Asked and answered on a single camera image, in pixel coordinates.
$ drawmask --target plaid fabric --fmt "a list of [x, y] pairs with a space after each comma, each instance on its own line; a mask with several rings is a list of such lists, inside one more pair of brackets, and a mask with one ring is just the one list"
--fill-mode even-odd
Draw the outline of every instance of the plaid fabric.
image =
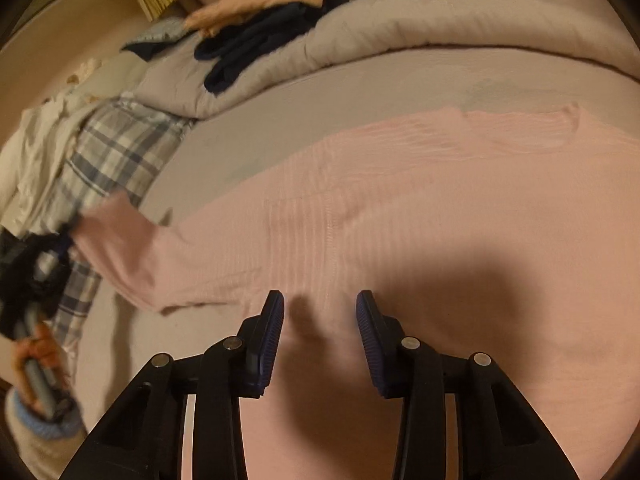
[[[85, 123], [75, 151], [65, 161], [44, 208], [39, 231], [57, 230], [76, 212], [97, 205], [115, 189], [125, 189], [131, 203], [139, 206], [192, 124], [192, 120], [125, 97], [99, 107]], [[99, 285], [100, 276], [88, 264], [73, 264], [52, 320], [53, 334], [72, 363]]]

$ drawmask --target black clamp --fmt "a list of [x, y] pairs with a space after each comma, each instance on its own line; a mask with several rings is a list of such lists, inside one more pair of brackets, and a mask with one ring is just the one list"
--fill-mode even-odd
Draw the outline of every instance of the black clamp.
[[442, 355], [383, 316], [370, 290], [356, 318], [374, 386], [403, 398], [394, 480], [444, 480], [445, 394], [455, 394], [461, 480], [578, 480], [525, 397], [487, 354]]
[[204, 354], [174, 361], [157, 354], [101, 418], [61, 480], [180, 478], [188, 395], [196, 395], [194, 480], [246, 480], [239, 397], [258, 399], [271, 373], [284, 298], [267, 296], [260, 316]]

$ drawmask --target pink sweater sleeve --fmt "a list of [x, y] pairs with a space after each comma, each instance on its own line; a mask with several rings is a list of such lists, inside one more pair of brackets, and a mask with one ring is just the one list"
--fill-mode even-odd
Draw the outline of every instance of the pink sweater sleeve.
[[76, 247], [131, 303], [156, 310], [154, 246], [160, 227], [140, 214], [120, 190], [82, 213], [73, 232]]

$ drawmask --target metal rivet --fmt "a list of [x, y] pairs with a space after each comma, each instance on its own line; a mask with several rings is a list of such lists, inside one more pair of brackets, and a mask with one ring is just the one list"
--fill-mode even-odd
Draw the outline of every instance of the metal rivet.
[[491, 364], [491, 358], [487, 354], [483, 354], [482, 352], [474, 355], [474, 361], [480, 366], [488, 366]]
[[156, 354], [151, 358], [151, 364], [156, 368], [162, 368], [163, 366], [167, 366], [171, 357], [169, 354]]
[[227, 350], [237, 350], [242, 346], [242, 339], [238, 336], [227, 337], [223, 342], [222, 346]]
[[401, 343], [407, 350], [416, 350], [420, 348], [420, 340], [415, 337], [405, 337], [402, 339]]

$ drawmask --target blue knit cuff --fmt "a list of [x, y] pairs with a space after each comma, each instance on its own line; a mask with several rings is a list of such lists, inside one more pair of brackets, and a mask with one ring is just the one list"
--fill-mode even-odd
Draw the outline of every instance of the blue knit cuff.
[[84, 428], [80, 410], [76, 406], [71, 412], [65, 415], [65, 418], [59, 423], [46, 422], [35, 415], [27, 408], [17, 391], [13, 391], [13, 398], [9, 402], [14, 404], [15, 415], [20, 423], [31, 431], [35, 436], [43, 440], [57, 440], [60, 438], [71, 438], [76, 436], [79, 431]]

